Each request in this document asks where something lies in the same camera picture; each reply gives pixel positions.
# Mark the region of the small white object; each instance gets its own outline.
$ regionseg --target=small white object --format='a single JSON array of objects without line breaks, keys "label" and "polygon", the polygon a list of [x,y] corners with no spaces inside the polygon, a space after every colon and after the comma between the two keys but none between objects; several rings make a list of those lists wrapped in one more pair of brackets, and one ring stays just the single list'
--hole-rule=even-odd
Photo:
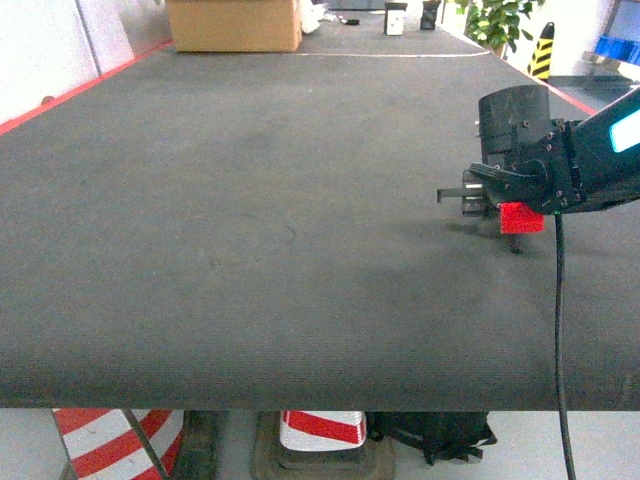
[{"label": "small white object", "polygon": [[402,35],[404,31],[404,10],[387,10],[385,16],[387,35]]},{"label": "small white object", "polygon": [[320,27],[320,20],[324,17],[326,7],[314,5],[311,0],[300,1],[300,23],[302,33],[310,34]]}]

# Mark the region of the white wall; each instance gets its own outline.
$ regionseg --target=white wall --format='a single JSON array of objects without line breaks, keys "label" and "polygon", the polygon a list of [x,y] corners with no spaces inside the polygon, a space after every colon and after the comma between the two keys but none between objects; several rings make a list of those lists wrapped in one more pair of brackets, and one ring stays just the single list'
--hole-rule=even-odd
[{"label": "white wall", "polygon": [[0,65],[0,124],[94,78],[74,0],[2,2]]},{"label": "white wall", "polygon": [[[216,480],[252,480],[256,415],[236,411],[223,425]],[[498,443],[475,464],[428,467],[420,452],[396,442],[395,480],[566,480],[557,413],[491,412],[489,425]],[[569,412],[569,429],[579,480],[640,478],[640,413]]]},{"label": "white wall", "polygon": [[640,2],[623,0],[616,13],[609,35],[640,42]]},{"label": "white wall", "polygon": [[587,75],[590,65],[581,60],[585,51],[593,52],[609,19],[614,0],[547,0],[531,21],[522,26],[533,41],[522,38],[516,53],[508,53],[508,61],[525,70],[535,44],[547,22],[554,22],[556,33],[551,57],[551,75]]},{"label": "white wall", "polygon": [[[80,0],[102,72],[170,40],[163,0]],[[93,78],[97,69],[75,0],[4,0],[0,124]]]}]

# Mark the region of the white tape line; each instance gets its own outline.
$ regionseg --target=white tape line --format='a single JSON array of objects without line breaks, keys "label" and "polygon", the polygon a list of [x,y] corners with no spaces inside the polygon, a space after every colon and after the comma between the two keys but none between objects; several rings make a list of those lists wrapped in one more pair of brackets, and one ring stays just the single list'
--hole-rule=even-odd
[{"label": "white tape line", "polygon": [[387,54],[387,53],[290,53],[299,57],[363,57],[363,58],[468,58],[489,55],[488,50],[477,53],[417,53],[417,54]]}]

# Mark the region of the traffic cone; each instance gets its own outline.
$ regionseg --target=traffic cone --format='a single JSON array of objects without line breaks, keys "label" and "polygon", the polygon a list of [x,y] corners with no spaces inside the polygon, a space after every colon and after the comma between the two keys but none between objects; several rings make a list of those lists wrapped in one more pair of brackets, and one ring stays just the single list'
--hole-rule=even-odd
[{"label": "traffic cone", "polygon": [[549,80],[551,71],[551,50],[553,48],[553,36],[555,35],[555,25],[549,22],[545,25],[540,35],[540,40],[531,56],[531,62],[527,67],[527,73],[545,82]]},{"label": "traffic cone", "polygon": [[280,416],[280,443],[289,450],[349,450],[361,447],[366,437],[364,412],[286,410]]},{"label": "traffic cone", "polygon": [[79,480],[163,480],[171,475],[183,436],[181,410],[54,408],[53,414]]}]

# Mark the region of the yellow black bollard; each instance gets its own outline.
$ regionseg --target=yellow black bollard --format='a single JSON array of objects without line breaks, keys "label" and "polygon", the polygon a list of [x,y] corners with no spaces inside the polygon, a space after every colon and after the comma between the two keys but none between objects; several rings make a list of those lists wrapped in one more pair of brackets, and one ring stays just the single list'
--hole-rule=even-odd
[{"label": "yellow black bollard", "polygon": [[531,62],[527,67],[527,73],[540,80],[547,81],[551,71],[551,49],[553,48],[553,36],[555,25],[549,22],[545,25],[540,35],[540,40],[531,56]]}]

